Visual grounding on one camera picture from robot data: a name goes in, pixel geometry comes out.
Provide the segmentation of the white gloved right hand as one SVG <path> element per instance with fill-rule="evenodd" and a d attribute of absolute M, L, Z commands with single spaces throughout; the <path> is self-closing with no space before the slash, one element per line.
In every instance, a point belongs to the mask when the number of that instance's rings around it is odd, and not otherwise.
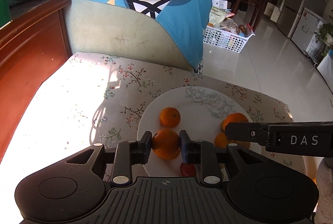
<path fill-rule="evenodd" d="M 332 157 L 322 159 L 317 170 L 316 182 L 319 200 L 314 223 L 332 223 Z"/>

